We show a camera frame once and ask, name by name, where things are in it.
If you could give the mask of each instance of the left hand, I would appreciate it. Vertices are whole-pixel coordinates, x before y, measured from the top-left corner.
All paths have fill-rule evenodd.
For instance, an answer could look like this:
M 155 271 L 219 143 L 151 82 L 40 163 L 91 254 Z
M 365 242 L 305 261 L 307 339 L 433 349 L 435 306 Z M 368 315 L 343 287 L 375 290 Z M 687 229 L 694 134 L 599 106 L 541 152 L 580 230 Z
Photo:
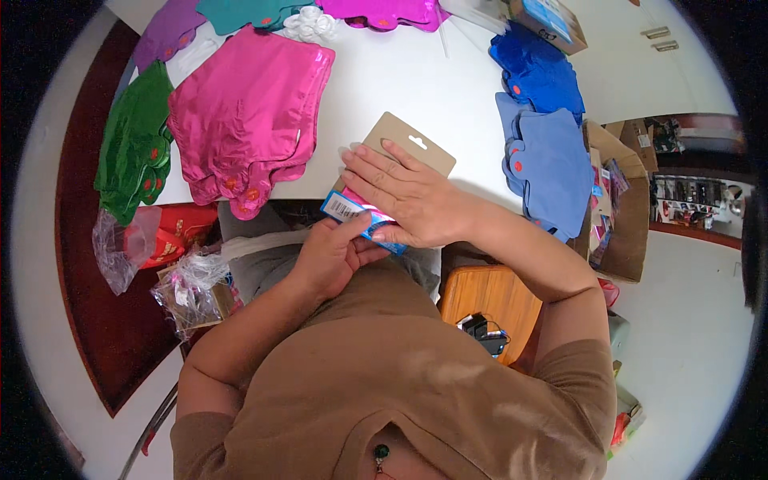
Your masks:
M 315 223 L 289 276 L 318 302 L 339 295 L 357 269 L 389 255 L 359 236 L 370 224 L 368 211 L 345 223 L 333 218 Z

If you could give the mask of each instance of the clear plastic wrap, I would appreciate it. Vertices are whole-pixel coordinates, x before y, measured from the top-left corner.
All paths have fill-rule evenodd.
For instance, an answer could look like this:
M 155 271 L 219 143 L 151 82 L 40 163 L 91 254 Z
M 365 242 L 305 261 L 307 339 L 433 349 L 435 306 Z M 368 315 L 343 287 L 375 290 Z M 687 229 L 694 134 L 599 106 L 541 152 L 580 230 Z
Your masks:
M 497 35 L 503 35 L 509 19 L 509 5 L 502 0 L 441 0 L 443 10 Z
M 168 312 L 182 342 L 195 329 L 216 325 L 242 306 L 227 262 L 209 248 L 195 247 L 157 275 L 160 281 L 150 292 Z
M 123 227 L 112 214 L 99 209 L 91 242 L 98 269 L 115 295 L 128 290 L 136 272 L 154 253 L 162 213 L 159 207 L 139 208 L 131 224 Z

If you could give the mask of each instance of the right hand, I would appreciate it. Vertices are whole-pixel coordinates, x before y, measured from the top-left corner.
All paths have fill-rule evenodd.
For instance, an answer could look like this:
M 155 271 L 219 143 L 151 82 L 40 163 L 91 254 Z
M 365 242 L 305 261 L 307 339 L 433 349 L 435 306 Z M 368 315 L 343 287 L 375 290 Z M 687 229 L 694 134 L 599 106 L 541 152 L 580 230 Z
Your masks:
M 394 142 L 384 140 L 382 147 L 400 163 L 365 145 L 342 154 L 346 186 L 399 224 L 380 227 L 374 241 L 437 247 L 467 240 L 485 200 L 459 190 Z

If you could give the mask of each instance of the white cabinet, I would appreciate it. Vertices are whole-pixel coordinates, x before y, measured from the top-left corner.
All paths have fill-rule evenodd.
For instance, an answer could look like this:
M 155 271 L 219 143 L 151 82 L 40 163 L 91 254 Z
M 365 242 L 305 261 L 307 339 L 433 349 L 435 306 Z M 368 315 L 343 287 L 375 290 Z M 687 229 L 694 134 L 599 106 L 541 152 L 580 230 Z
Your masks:
M 670 29 L 670 35 L 660 40 L 675 40 L 680 45 L 667 53 L 671 54 L 694 97 L 695 105 L 690 113 L 736 115 L 716 59 L 707 50 L 706 39 L 698 35 L 669 0 L 643 0 L 641 8 L 654 25 Z
M 717 68 L 668 0 L 561 0 L 579 19 L 589 47 L 569 60 L 587 115 L 599 123 L 677 113 L 736 114 Z M 649 40 L 642 31 L 667 26 Z M 677 50 L 651 45 L 676 41 Z

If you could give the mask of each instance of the hang hole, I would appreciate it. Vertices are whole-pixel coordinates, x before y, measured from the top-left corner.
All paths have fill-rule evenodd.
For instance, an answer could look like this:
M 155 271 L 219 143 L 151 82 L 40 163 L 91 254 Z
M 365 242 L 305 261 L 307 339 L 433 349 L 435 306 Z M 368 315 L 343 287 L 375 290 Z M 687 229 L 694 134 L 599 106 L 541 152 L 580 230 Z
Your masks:
M 423 150 L 427 149 L 427 146 L 424 145 L 424 141 L 421 138 L 414 138 L 413 135 L 409 135 L 408 139 L 413 143 L 419 145 Z

